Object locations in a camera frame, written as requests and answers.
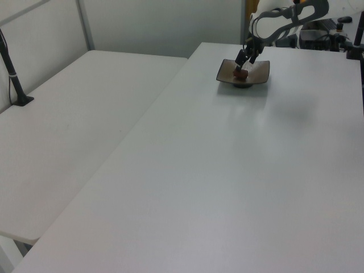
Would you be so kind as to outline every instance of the black stand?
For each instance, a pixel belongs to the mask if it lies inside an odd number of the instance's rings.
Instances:
[[[16,71],[13,66],[13,62],[10,59],[9,51],[6,47],[5,41],[0,35],[0,53],[4,60],[6,69],[9,73],[9,76],[11,78],[11,81],[13,82],[13,86],[15,88],[16,94],[18,95],[18,100],[15,101],[13,104],[18,106],[24,106],[27,105],[29,102],[34,100],[32,97],[28,97],[24,94],[23,88],[19,82],[18,76],[16,75]]]
[[[364,33],[364,12],[360,16],[359,26],[357,34],[355,36],[354,45],[350,42],[346,42],[345,45],[348,49],[346,58],[349,60],[360,60],[360,55],[364,52],[364,45],[361,44]]]

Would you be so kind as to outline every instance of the food item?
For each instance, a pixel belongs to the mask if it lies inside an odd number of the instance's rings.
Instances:
[[[248,78],[248,71],[241,69],[240,71],[237,71],[236,69],[233,72],[234,77],[240,79],[240,80],[245,80],[246,78]]]

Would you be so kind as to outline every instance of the square plate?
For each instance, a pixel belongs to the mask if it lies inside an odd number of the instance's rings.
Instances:
[[[248,78],[245,80],[241,80],[233,76],[235,68],[236,63],[234,60],[225,59],[220,66],[216,80],[233,84],[239,88],[250,87],[253,84],[264,84],[269,78],[270,62],[256,61],[248,68]]]

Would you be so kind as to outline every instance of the white table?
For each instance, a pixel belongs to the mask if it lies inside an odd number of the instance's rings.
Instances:
[[[34,244],[186,59],[90,51],[0,115],[0,235]]]
[[[362,273],[359,62],[266,48],[238,90],[239,49],[202,44],[14,273]]]

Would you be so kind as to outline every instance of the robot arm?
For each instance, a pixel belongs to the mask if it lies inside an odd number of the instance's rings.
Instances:
[[[294,5],[292,0],[260,0],[250,17],[246,48],[236,63],[240,70],[249,60],[254,63],[264,44],[299,32],[302,25],[319,19],[348,16],[364,10],[364,0],[306,0]]]

